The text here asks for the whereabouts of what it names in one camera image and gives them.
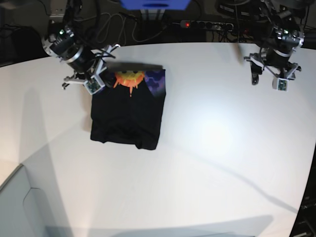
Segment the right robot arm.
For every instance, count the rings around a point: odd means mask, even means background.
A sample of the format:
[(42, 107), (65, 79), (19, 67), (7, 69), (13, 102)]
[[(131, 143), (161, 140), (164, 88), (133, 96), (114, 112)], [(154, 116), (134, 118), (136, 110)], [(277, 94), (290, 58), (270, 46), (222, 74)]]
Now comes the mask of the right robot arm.
[(99, 2), (94, 3), (95, 23), (84, 33), (76, 19), (82, 9), (82, 2), (53, 0), (47, 33), (42, 38), (42, 47), (46, 54), (59, 59), (74, 71), (70, 77), (63, 79), (62, 88), (80, 84), (90, 95), (114, 86), (114, 76), (109, 72), (105, 60), (113, 58), (112, 52), (120, 47), (119, 44), (114, 44), (99, 48), (91, 41), (101, 18)]

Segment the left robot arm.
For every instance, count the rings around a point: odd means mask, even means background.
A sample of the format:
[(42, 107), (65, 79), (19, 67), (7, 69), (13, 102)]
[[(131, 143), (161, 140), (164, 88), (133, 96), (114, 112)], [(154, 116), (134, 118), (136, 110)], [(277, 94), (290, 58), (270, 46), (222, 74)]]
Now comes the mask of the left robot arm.
[(259, 76), (268, 71), (273, 79), (273, 89), (287, 91), (288, 84), (295, 80), (296, 72), (302, 68), (291, 63), (290, 57), (305, 41), (301, 26), (295, 21), (296, 12), (315, 3), (313, 0), (279, 0), (277, 10), (271, 0), (254, 1), (253, 6), (260, 9), (267, 18), (267, 27), (256, 32), (255, 39), (260, 47), (257, 53), (250, 53), (244, 60), (250, 63), (251, 83), (257, 85)]

